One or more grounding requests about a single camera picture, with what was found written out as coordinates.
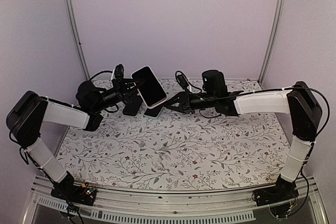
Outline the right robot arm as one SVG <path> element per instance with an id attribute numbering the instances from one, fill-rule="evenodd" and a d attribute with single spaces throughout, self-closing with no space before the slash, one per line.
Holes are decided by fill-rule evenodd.
<path id="1" fill-rule="evenodd" d="M 250 113 L 283 113 L 291 116 L 292 143 L 290 151 L 271 196 L 276 201 L 284 200 L 291 194 L 299 172 L 307 163 L 318 136 L 322 108 L 303 81 L 281 89 L 252 92 L 229 92 L 224 74 L 218 70 L 202 73 L 203 87 L 199 93 L 191 92 L 184 73 L 177 71 L 175 79 L 183 89 L 170 98 L 165 107 L 184 114 L 196 110 L 214 108 L 225 116 L 239 116 Z"/>

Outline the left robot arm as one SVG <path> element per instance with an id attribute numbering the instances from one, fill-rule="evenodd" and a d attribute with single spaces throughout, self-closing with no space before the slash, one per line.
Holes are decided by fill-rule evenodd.
<path id="1" fill-rule="evenodd" d="M 25 151 L 67 200 L 77 197 L 78 188 L 73 176 L 55 157 L 56 146 L 45 134 L 52 126 L 96 131 L 103 120 L 101 112 L 120 102 L 130 103 L 144 80 L 119 78 L 111 83 L 112 87 L 106 89 L 95 86 L 91 80 L 84 81 L 76 93 L 78 106 L 28 90 L 6 117 L 10 140 Z"/>

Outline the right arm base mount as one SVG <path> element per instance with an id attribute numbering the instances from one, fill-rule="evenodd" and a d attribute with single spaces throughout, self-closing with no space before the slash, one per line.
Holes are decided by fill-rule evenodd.
<path id="1" fill-rule="evenodd" d="M 299 193 L 296 186 L 290 186 L 289 188 L 272 186 L 254 190 L 251 195 L 251 199 L 257 204 L 257 206 L 264 206 L 295 199 L 298 196 Z"/>

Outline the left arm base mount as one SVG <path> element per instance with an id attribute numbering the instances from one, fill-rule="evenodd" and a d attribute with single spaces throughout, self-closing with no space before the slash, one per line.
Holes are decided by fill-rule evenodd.
<path id="1" fill-rule="evenodd" d="M 97 189 L 95 187 L 88 186 L 87 183 L 84 185 L 57 183 L 51 191 L 51 196 L 55 198 L 86 206 L 93 206 L 96 195 Z"/>

